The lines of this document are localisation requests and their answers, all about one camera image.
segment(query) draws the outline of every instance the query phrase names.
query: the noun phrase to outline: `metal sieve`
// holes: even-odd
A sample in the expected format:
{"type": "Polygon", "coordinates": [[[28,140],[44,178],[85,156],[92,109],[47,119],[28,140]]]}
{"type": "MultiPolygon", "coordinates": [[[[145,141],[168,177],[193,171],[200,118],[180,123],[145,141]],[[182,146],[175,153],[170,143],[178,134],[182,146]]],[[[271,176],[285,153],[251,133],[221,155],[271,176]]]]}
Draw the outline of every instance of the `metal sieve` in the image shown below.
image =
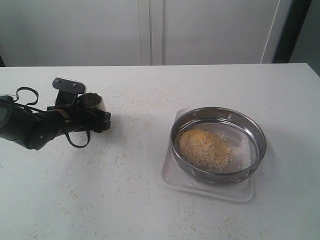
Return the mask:
{"type": "Polygon", "coordinates": [[[234,184],[250,177],[263,159],[267,142],[260,127],[244,114],[222,107],[203,107],[179,117],[170,134],[172,152],[179,166],[199,180],[214,184],[234,184]],[[196,167],[187,162],[179,147],[183,132],[202,129],[224,140],[231,149],[223,169],[196,167]]]}

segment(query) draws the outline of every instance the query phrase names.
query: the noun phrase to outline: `white table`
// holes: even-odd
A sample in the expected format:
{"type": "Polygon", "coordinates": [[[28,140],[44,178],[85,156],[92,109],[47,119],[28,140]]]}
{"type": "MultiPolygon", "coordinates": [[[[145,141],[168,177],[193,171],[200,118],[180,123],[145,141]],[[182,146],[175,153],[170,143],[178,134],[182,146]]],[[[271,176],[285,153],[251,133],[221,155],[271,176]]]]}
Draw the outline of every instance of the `white table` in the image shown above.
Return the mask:
{"type": "Polygon", "coordinates": [[[308,65],[0,68],[1,94],[33,87],[45,109],[55,77],[100,93],[111,129],[83,149],[0,140],[2,240],[320,239],[320,79],[308,65]],[[161,182],[175,113],[203,106],[250,116],[269,141],[247,203],[161,182]]]}

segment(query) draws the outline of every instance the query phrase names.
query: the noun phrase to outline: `grain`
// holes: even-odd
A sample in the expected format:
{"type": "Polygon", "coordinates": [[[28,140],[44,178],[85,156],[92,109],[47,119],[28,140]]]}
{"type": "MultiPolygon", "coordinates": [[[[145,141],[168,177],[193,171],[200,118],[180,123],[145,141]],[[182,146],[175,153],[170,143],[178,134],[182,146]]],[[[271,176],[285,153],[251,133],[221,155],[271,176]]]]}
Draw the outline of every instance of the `grain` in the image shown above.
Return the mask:
{"type": "Polygon", "coordinates": [[[195,167],[222,170],[229,164],[231,149],[211,132],[199,128],[184,131],[178,144],[180,154],[195,167]]]}

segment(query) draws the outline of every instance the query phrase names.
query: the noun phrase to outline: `sieve rim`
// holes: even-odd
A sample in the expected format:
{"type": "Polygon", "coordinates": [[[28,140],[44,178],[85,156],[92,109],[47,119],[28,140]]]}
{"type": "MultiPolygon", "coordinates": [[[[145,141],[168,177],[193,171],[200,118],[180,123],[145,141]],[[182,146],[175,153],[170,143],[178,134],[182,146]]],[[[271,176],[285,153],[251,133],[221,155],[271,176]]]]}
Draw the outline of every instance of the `sieve rim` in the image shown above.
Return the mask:
{"type": "MultiPolygon", "coordinates": [[[[252,142],[257,144],[257,141],[254,139],[253,134],[249,130],[246,130],[243,127],[239,126],[236,122],[228,121],[227,119],[223,119],[223,121],[227,122],[227,123],[230,123],[231,125],[237,126],[236,129],[238,131],[243,130],[243,133],[245,133],[252,142]]],[[[266,136],[265,136],[264,132],[262,131],[262,129],[260,128],[260,126],[255,121],[253,121],[250,117],[246,116],[245,114],[243,114],[241,112],[238,112],[238,111],[235,111],[235,110],[232,110],[232,109],[229,109],[229,108],[225,108],[225,107],[212,107],[212,106],[200,107],[200,108],[196,108],[196,109],[190,110],[190,111],[184,113],[183,115],[181,115],[178,119],[176,119],[174,124],[173,124],[173,126],[172,126],[172,128],[171,128],[171,131],[170,131],[170,143],[171,143],[171,148],[172,148],[172,151],[173,151],[174,155],[177,156],[180,160],[182,160],[185,164],[187,164],[191,168],[196,169],[197,171],[200,171],[202,173],[209,174],[209,175],[212,174],[212,175],[217,175],[217,176],[232,176],[232,175],[241,174],[241,173],[250,171],[252,169],[255,170],[257,168],[257,166],[261,163],[262,159],[264,158],[264,156],[266,154],[266,150],[267,150],[266,136]],[[206,170],[203,170],[201,168],[198,168],[198,167],[190,164],[189,162],[187,162],[185,160],[184,157],[181,156],[181,154],[177,151],[177,149],[175,147],[174,141],[175,141],[175,138],[176,138],[177,135],[174,134],[173,132],[177,128],[179,128],[179,129],[182,128],[182,126],[178,125],[179,120],[185,118],[189,114],[192,114],[192,113],[195,113],[195,112],[199,112],[199,111],[203,111],[203,110],[222,110],[222,111],[227,111],[227,112],[230,112],[230,113],[234,113],[234,114],[237,114],[237,115],[243,117],[246,121],[249,121],[251,124],[254,125],[254,127],[259,131],[259,134],[261,134],[261,136],[262,136],[263,145],[262,145],[261,149],[257,148],[258,156],[255,158],[255,161],[254,161],[254,163],[252,165],[250,165],[247,168],[241,169],[239,171],[231,171],[231,172],[206,171],[206,170]]]]}

